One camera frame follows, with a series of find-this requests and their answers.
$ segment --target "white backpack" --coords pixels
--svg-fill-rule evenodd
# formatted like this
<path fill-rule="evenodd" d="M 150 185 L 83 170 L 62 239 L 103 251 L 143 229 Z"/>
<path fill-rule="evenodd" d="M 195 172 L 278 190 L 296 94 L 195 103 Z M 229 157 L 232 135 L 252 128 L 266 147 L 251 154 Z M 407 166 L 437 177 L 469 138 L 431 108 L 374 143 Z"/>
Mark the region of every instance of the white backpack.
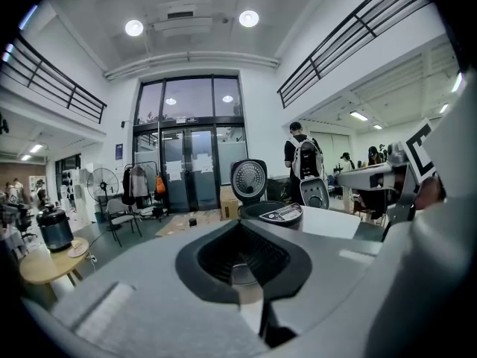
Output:
<path fill-rule="evenodd" d="M 288 141 L 295 146 L 295 156 L 291 163 L 295 176 L 300 180 L 319 178 L 323 169 L 323 152 L 316 147 L 313 138 L 307 135 L 305 140 L 298 142 L 293 136 Z"/>

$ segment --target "glass door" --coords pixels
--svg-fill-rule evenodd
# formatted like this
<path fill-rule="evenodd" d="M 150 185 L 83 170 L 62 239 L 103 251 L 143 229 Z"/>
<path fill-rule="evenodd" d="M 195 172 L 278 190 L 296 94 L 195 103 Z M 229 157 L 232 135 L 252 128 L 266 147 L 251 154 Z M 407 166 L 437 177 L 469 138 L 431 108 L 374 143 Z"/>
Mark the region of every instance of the glass door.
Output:
<path fill-rule="evenodd" d="M 187 143 L 190 146 L 186 157 L 191 158 L 191 163 L 186 166 L 191 178 L 190 190 L 195 193 L 193 204 L 199 211 L 218 208 L 212 134 L 211 128 L 188 129 L 186 132 Z"/>
<path fill-rule="evenodd" d="M 184 136 L 180 129 L 162 132 L 162 170 L 171 212 L 188 212 Z"/>
<path fill-rule="evenodd" d="M 162 132 L 162 168 L 171 212 L 218 208 L 212 128 Z"/>

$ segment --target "backpack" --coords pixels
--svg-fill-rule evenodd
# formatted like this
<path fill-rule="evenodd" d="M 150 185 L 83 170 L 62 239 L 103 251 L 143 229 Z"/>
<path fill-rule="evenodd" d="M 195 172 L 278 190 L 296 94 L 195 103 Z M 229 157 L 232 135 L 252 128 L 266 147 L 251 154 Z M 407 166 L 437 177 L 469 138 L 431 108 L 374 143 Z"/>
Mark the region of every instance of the backpack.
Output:
<path fill-rule="evenodd" d="M 164 182 L 160 176 L 156 176 L 156 194 L 163 194 L 165 192 Z"/>
<path fill-rule="evenodd" d="M 323 152 L 316 147 L 313 138 L 307 135 L 305 140 L 298 142 L 293 136 L 288 141 L 295 146 L 295 156 L 291 163 L 295 176 L 300 180 L 320 177 L 323 169 Z"/>

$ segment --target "recessed light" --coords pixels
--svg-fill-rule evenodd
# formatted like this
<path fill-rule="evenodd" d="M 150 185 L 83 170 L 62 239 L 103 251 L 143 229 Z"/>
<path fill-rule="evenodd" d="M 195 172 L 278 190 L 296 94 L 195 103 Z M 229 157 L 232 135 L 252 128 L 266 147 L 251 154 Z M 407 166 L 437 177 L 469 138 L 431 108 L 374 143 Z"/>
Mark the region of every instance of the recessed light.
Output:
<path fill-rule="evenodd" d="M 241 13 L 238 20 L 244 27 L 251 28 L 257 25 L 259 22 L 259 15 L 253 10 L 246 10 L 245 12 Z"/>
<path fill-rule="evenodd" d="M 442 106 L 442 109 L 440 109 L 439 114 L 442 114 L 444 111 L 446 111 L 448 106 L 449 104 L 445 104 L 444 106 Z"/>
<path fill-rule="evenodd" d="M 452 88 L 452 91 L 451 91 L 451 92 L 457 91 L 457 89 L 459 88 L 461 82 L 462 82 L 462 73 L 459 73 L 459 74 L 457 75 L 457 78 L 455 79 L 454 87 Z"/>
<path fill-rule="evenodd" d="M 40 150 L 41 147 L 43 147 L 43 146 L 42 146 L 42 145 L 35 145 L 35 146 L 30 150 L 30 152 L 34 154 L 34 153 L 36 153 L 38 150 Z"/>
<path fill-rule="evenodd" d="M 367 121 L 367 118 L 365 116 L 361 115 L 360 113 L 358 113 L 357 111 L 352 111 L 350 113 L 350 115 L 354 116 L 355 118 L 360 119 L 362 121 Z"/>
<path fill-rule="evenodd" d="M 144 29 L 144 27 L 139 20 L 131 20 L 127 22 L 124 29 L 130 36 L 139 36 L 142 33 L 142 29 Z"/>

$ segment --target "ceiling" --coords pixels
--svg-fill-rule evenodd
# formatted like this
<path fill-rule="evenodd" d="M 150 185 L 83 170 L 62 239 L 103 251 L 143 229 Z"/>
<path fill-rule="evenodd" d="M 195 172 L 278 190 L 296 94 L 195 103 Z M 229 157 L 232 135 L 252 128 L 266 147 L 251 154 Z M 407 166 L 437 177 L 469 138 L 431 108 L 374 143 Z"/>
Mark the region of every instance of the ceiling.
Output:
<path fill-rule="evenodd" d="M 233 51 L 273 57 L 309 0 L 48 0 L 81 44 L 107 70 L 160 54 L 181 51 Z M 195 18 L 167 19 L 170 9 L 191 4 Z M 245 28 L 239 15 L 259 14 Z M 130 37 L 125 24 L 138 19 L 144 32 Z M 167 26 L 179 26 L 163 31 Z"/>
<path fill-rule="evenodd" d="M 444 104 L 458 97 L 452 88 L 458 64 L 448 40 L 425 49 L 394 68 L 343 92 L 325 107 L 302 120 L 324 122 L 358 132 L 383 128 L 422 118 L 437 118 Z M 357 110 L 369 120 L 363 122 L 350 115 Z"/>
<path fill-rule="evenodd" d="M 6 154 L 15 155 L 16 159 L 19 159 L 22 155 L 29 154 L 36 144 L 41 144 L 43 147 L 31 155 L 47 157 L 61 153 L 69 147 L 77 148 L 94 142 L 68 131 L 39 124 L 4 108 L 1 109 L 1 114 L 7 120 L 10 128 L 8 134 L 4 132 L 0 135 L 0 158 L 3 160 L 6 158 Z"/>

